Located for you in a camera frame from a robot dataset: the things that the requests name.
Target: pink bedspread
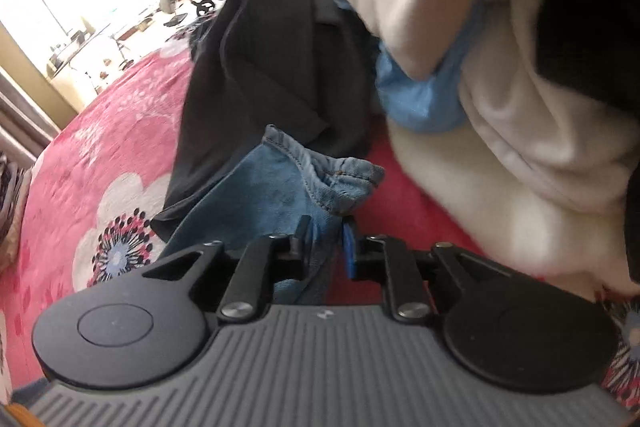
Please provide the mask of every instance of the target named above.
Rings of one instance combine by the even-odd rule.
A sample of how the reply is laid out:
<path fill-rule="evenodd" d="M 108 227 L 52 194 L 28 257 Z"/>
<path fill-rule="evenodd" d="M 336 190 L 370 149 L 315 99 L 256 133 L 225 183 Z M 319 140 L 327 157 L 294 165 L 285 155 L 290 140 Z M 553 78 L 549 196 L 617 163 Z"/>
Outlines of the pink bedspread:
<path fill-rule="evenodd" d="M 0 276 L 0 401 L 42 376 L 31 348 L 39 313 L 57 299 L 144 264 L 164 244 L 149 227 L 161 210 L 191 73 L 186 41 L 170 41 L 102 93 L 54 140 L 33 169 L 17 262 Z M 444 211 L 402 173 L 382 123 L 370 161 L 385 182 L 356 213 L 364 233 L 402 237 L 412 248 L 450 241 L 475 250 Z M 332 303 L 379 298 L 372 283 L 351 283 L 338 264 Z M 640 403 L 640 313 L 612 307 L 622 328 L 608 387 L 628 407 Z"/>

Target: blue jeans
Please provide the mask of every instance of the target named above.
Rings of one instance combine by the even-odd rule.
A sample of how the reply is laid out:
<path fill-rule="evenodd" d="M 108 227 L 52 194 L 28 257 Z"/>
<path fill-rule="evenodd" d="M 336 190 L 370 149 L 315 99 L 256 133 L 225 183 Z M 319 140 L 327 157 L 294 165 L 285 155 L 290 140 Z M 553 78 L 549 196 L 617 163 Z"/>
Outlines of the blue jeans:
<path fill-rule="evenodd" d="M 238 250 L 261 235 L 294 233 L 306 214 L 309 277 L 276 285 L 274 302 L 319 304 L 330 282 L 342 216 L 363 203 L 383 176 L 381 167 L 366 160 L 329 158 L 270 125 L 262 143 L 184 218 L 161 257 L 213 240 Z"/>
<path fill-rule="evenodd" d="M 414 132 L 445 132 L 466 121 L 458 84 L 462 62 L 482 28 L 483 3 L 477 0 L 439 67 L 427 78 L 409 78 L 380 42 L 376 89 L 385 113 Z"/>

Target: denim jeans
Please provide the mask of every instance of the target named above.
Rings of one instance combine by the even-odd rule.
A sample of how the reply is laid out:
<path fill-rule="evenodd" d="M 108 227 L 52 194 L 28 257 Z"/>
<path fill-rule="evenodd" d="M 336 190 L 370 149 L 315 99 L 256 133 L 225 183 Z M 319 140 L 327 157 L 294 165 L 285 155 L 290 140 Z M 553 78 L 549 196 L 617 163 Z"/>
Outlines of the denim jeans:
<path fill-rule="evenodd" d="M 320 304 L 342 217 L 363 203 L 383 176 L 381 167 L 366 160 L 329 158 L 270 125 L 260 145 L 184 218 L 161 256 L 213 240 L 237 250 L 261 235 L 294 233 L 306 214 L 311 216 L 309 277 L 278 283 L 274 302 Z"/>
<path fill-rule="evenodd" d="M 358 44 L 366 30 L 354 18 L 333 0 L 225 0 L 204 23 L 192 41 L 164 209 L 151 221 L 162 240 L 260 143 L 268 124 L 321 154 L 366 155 L 374 77 Z"/>

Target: floral pattern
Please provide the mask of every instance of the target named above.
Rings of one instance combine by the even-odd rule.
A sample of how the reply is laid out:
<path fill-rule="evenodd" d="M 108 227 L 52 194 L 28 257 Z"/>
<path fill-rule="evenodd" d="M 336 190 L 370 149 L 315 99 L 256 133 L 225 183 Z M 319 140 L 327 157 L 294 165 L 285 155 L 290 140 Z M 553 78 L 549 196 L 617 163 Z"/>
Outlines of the floral pattern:
<path fill-rule="evenodd" d="M 140 176 L 132 172 L 111 182 L 98 204 L 97 228 L 88 230 L 76 248 L 76 291 L 145 266 L 158 257 L 164 243 L 151 230 L 150 219 L 162 209 L 168 184 L 166 174 L 144 188 Z"/>
<path fill-rule="evenodd" d="M 162 48 L 160 48 L 159 55 L 161 58 L 172 58 L 175 57 L 175 55 L 179 55 L 188 49 L 189 39 L 172 38 L 165 42 Z M 184 57 L 183 60 L 189 60 L 189 57 Z M 178 60 L 174 60 L 171 62 L 171 65 L 174 67 L 179 67 L 180 62 Z"/>
<path fill-rule="evenodd" d="M 632 412 L 640 411 L 640 298 L 605 301 L 619 329 L 618 351 L 603 386 Z"/>
<path fill-rule="evenodd" d="M 74 138 L 80 144 L 80 157 L 87 158 L 87 167 L 93 165 L 100 157 L 103 132 L 104 126 L 100 121 L 96 120 L 74 133 Z"/>
<path fill-rule="evenodd" d="M 155 233 L 150 228 L 146 212 L 136 208 L 132 216 L 122 214 L 110 221 L 98 236 L 94 264 L 94 275 L 87 282 L 93 286 L 108 281 L 134 268 L 151 263 Z"/>

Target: curtain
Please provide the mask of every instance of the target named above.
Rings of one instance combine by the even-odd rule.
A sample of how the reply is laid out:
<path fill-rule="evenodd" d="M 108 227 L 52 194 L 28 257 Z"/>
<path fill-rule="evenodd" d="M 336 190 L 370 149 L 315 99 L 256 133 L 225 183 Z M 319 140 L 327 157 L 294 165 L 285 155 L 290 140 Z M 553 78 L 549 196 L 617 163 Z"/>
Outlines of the curtain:
<path fill-rule="evenodd" d="M 27 169 L 59 132 L 33 100 L 0 68 L 0 151 L 10 161 Z"/>

